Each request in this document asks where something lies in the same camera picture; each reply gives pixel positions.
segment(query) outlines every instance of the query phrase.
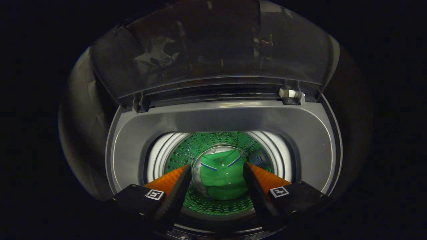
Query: lid hinge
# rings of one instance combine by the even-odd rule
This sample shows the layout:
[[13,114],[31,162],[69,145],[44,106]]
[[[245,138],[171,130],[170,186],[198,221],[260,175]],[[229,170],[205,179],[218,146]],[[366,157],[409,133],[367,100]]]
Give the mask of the lid hinge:
[[148,109],[150,108],[148,97],[145,96],[143,92],[135,93],[132,107],[137,113],[148,112]]
[[299,81],[285,80],[278,94],[284,105],[301,105],[305,103],[305,94],[299,88]]

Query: blue stripe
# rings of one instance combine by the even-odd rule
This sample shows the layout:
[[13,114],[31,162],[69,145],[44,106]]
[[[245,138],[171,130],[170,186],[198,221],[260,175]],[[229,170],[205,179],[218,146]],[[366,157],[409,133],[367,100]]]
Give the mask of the blue stripe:
[[218,169],[215,169],[215,168],[212,168],[212,167],[210,167],[210,166],[208,166],[208,165],[205,165],[205,164],[203,164],[203,163],[200,163],[202,166],[205,166],[205,167],[207,167],[207,168],[210,168],[210,169],[212,169],[212,170],[214,170],[214,171],[217,171]]
[[228,167],[231,167],[233,164],[237,163],[242,156],[239,156],[236,160],[234,160]]

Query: garment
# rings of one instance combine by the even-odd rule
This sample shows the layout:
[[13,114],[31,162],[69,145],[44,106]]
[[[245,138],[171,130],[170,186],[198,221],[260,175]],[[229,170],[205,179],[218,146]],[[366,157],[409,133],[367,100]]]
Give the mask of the garment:
[[247,157],[239,150],[231,150],[202,156],[200,178],[208,194],[218,200],[230,200],[247,192],[243,178],[243,164]]

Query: washing machine lid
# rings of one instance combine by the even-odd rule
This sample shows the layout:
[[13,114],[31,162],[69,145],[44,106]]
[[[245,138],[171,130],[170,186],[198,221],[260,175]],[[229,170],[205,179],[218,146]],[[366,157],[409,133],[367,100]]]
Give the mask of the washing machine lid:
[[[138,92],[154,102],[237,93],[273,99],[285,79],[315,101],[335,71],[339,45],[268,1],[181,1],[115,26],[91,45],[90,57],[107,91],[128,105]],[[195,94],[203,86],[218,91]]]

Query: dark background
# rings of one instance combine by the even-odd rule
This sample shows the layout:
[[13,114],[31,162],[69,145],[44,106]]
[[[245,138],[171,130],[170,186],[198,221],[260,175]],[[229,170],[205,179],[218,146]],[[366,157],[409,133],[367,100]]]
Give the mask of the dark background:
[[[144,237],[149,229],[116,217],[75,179],[59,143],[57,110],[67,76],[87,46],[117,22],[156,6],[78,0],[1,4],[8,186],[2,232],[12,239]],[[377,115],[366,164],[334,208],[273,238],[425,239],[425,201],[418,196],[425,175],[424,120],[415,112],[423,107],[425,89],[425,4],[303,0],[281,5],[347,49],[375,91]]]

